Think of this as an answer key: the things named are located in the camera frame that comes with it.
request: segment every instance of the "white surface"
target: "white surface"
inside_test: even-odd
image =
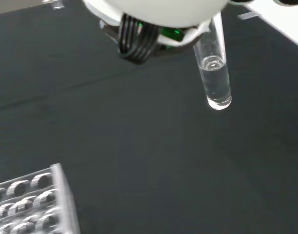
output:
[[[114,8],[104,0],[83,0],[86,7],[104,22],[112,26],[119,26],[123,15],[122,11]]]
[[[288,7],[272,0],[255,0],[246,6],[298,45],[298,6]]]
[[[212,18],[229,0],[105,0],[140,20],[165,27],[191,27]]]

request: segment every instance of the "glass test tube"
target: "glass test tube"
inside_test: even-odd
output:
[[[222,110],[231,103],[231,90],[224,44],[222,16],[213,17],[209,32],[193,46],[208,104]]]

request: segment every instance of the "black tablecloth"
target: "black tablecloth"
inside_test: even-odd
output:
[[[0,15],[0,182],[62,163],[83,234],[298,234],[298,47],[244,12],[222,112],[192,50],[129,64],[79,1]]]

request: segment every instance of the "black cable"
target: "black cable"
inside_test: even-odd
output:
[[[135,64],[147,61],[157,47],[157,39],[162,27],[140,22],[140,20],[124,14],[118,33],[120,57]]]

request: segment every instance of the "water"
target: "water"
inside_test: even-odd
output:
[[[229,74],[226,63],[218,56],[208,56],[199,65],[208,104],[222,110],[231,103]]]

